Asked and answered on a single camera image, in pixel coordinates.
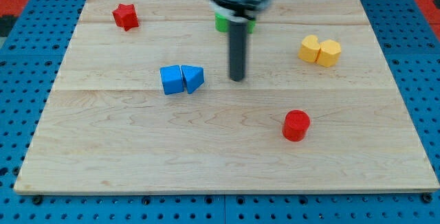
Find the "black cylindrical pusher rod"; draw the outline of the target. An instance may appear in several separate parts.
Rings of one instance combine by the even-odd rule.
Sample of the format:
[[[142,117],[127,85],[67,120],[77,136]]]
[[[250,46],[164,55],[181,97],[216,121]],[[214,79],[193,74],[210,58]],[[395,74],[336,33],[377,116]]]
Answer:
[[[235,82],[245,78],[247,41],[247,23],[229,21],[229,76]]]

